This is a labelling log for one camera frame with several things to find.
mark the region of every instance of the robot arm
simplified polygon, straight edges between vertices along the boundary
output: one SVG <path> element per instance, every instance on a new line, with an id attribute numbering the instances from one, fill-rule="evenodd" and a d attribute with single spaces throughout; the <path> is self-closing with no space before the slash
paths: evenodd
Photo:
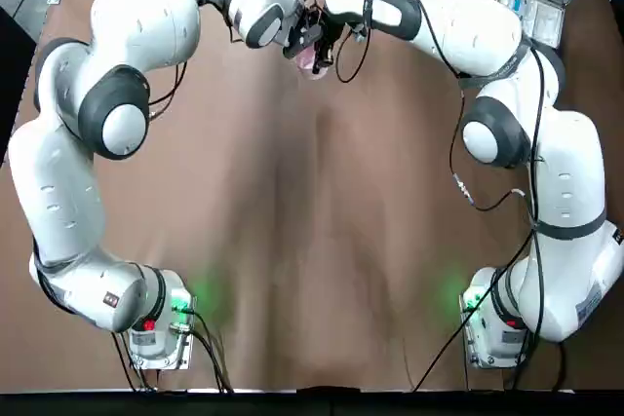
<path id="1" fill-rule="evenodd" d="M 605 171 L 598 133 L 586 116 L 555 109 L 565 71 L 549 48 L 523 37 L 516 15 L 494 0 L 325 0 L 329 21 L 363 24 L 412 43 L 481 86 L 461 131 L 479 162 L 528 164 L 540 97 L 535 226 L 544 280 L 540 335 L 563 341 L 596 309 L 622 272 L 622 235 L 605 219 Z M 461 302 L 476 304 L 496 271 L 477 272 Z M 539 312 L 536 244 L 497 283 L 467 324 L 470 360 L 481 367 L 516 365 L 527 329 Z"/>
<path id="2" fill-rule="evenodd" d="M 40 114 L 9 143 L 12 176 L 36 240 L 33 280 L 95 326 L 129 329 L 142 368 L 180 368 L 190 337 L 173 328 L 188 324 L 180 309 L 192 308 L 192 297 L 176 273 L 100 247 L 104 210 L 93 157 L 128 158 L 144 142 L 144 73 L 190 59 L 199 43 L 199 7 L 207 3 L 225 12 L 252 48 L 288 38 L 300 10 L 300 0 L 95 0 L 90 44 L 58 39 L 42 51 Z M 181 367 L 187 365 L 188 359 Z"/>

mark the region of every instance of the label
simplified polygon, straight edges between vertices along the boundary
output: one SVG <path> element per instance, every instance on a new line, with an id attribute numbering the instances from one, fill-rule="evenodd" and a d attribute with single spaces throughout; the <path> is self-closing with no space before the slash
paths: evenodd
<path id="1" fill-rule="evenodd" d="M 133 337 L 133 344 L 137 346 L 150 346 L 156 344 L 156 333 L 148 331 L 145 333 L 131 333 Z"/>
<path id="2" fill-rule="evenodd" d="M 582 325 L 592 312 L 596 309 L 603 299 L 603 292 L 598 283 L 594 283 L 589 294 L 582 302 L 576 304 L 576 316 L 578 317 L 578 326 Z"/>
<path id="3" fill-rule="evenodd" d="M 106 294 L 104 295 L 104 299 L 101 302 L 115 309 L 117 307 L 117 304 L 119 304 L 119 297 L 117 297 L 112 292 L 106 292 Z"/>
<path id="4" fill-rule="evenodd" d="M 522 343 L 525 339 L 524 331 L 503 331 L 502 342 L 508 345 Z"/>
<path id="5" fill-rule="evenodd" d="M 617 228 L 613 233 L 613 238 L 619 245 L 622 245 L 622 241 L 624 241 L 624 233 L 622 233 L 622 231 Z"/>

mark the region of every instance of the green led light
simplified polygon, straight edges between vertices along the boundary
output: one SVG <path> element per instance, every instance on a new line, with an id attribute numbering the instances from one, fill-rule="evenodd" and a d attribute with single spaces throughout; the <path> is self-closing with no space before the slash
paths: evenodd
<path id="1" fill-rule="evenodd" d="M 181 311 L 185 309 L 190 309 L 190 304 L 188 303 L 188 301 L 179 296 L 172 296 L 172 310 Z M 185 314 L 183 312 L 177 312 L 177 321 L 179 323 L 188 323 L 188 314 Z"/>

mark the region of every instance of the connector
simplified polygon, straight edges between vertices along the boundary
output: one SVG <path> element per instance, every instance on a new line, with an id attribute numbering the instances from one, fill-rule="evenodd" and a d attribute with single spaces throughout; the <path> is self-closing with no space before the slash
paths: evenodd
<path id="1" fill-rule="evenodd" d="M 453 173 L 452 178 L 455 179 L 455 183 L 457 184 L 457 187 L 459 187 L 459 190 L 464 195 L 464 197 L 468 199 L 468 202 L 470 203 L 470 205 L 474 206 L 475 201 L 472 200 L 472 196 L 470 195 L 470 192 L 468 192 L 468 189 L 466 188 L 466 185 L 463 183 L 463 181 L 459 178 L 459 176 L 455 172 Z"/>
<path id="2" fill-rule="evenodd" d="M 180 306 L 172 306 L 172 311 L 180 312 L 182 314 L 193 314 L 193 311 L 191 309 L 188 309 L 186 307 L 180 307 Z"/>
<path id="3" fill-rule="evenodd" d="M 169 325 L 169 330 L 174 333 L 187 335 L 191 332 L 191 325 L 189 325 L 188 323 L 171 323 Z"/>

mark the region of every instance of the table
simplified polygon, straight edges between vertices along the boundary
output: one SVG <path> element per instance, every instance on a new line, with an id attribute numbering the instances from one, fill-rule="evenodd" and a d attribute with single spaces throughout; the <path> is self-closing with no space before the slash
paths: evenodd
<path id="1" fill-rule="evenodd" d="M 88 40 L 92 2 L 51 7 L 42 44 Z M 182 274 L 224 334 L 237 388 L 407 389 L 404 343 L 417 381 L 457 326 L 457 294 L 525 236 L 522 202 L 479 214 L 457 192 L 448 151 L 458 89 L 430 57 L 378 34 L 351 85 L 333 73 L 308 82 L 278 48 L 230 45 L 218 13 L 201 15 L 199 49 L 144 147 L 123 163 L 96 161 L 103 244 Z M 609 218 L 622 220 L 624 50 L 608 0 L 572 2 L 562 47 L 560 105 L 595 121 Z M 341 65 L 355 66 L 360 53 L 349 44 Z M 174 77 L 167 69 L 148 78 L 160 95 Z M 34 117 L 32 93 L 31 75 L 20 122 Z M 459 145 L 455 158 L 481 204 L 527 183 L 524 171 L 477 165 Z M 6 169 L 0 206 L 0 391 L 125 388 L 110 336 L 55 310 L 28 276 L 30 234 Z M 620 281 L 569 340 L 569 385 L 624 386 L 622 300 Z M 197 350 L 191 370 L 165 373 L 162 387 L 214 386 Z M 549 388 L 555 358 L 542 347 L 525 384 Z M 501 386 L 499 371 L 470 370 L 469 380 Z M 464 385 L 456 341 L 424 388 Z"/>

